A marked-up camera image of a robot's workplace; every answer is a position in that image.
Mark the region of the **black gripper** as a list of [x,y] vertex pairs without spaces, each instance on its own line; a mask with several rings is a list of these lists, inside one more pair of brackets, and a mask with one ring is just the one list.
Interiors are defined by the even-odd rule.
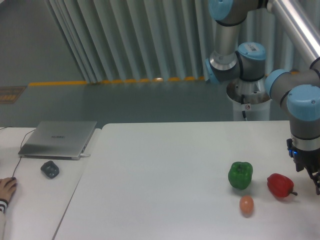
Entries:
[[288,154],[293,158],[296,171],[306,169],[315,184],[315,192],[320,195],[320,149],[302,150],[294,146],[292,139],[286,140]]

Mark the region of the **striped sleeve forearm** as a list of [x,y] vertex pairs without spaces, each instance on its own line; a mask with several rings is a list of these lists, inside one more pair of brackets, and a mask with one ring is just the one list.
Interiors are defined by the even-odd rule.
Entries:
[[5,225],[6,225],[6,216],[5,211],[8,207],[8,202],[4,199],[0,199],[0,240],[3,240]]

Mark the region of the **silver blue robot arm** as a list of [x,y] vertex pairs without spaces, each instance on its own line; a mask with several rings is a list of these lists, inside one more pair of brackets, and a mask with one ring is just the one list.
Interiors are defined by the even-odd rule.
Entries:
[[[264,77],[266,52],[256,42],[237,45],[241,24],[250,11],[266,8],[284,27],[289,39],[308,64],[307,71],[283,69]],[[214,50],[204,62],[213,83],[238,80],[255,86],[264,83],[268,95],[289,117],[291,137],[286,141],[296,171],[306,170],[320,185],[320,32],[297,0],[211,0],[215,20]]]

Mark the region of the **person's hand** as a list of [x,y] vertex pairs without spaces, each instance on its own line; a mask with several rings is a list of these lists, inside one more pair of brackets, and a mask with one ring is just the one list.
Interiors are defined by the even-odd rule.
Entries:
[[11,180],[12,177],[3,178],[0,180],[0,199],[4,199],[8,203],[17,189],[17,184],[14,187],[10,187],[9,182]]

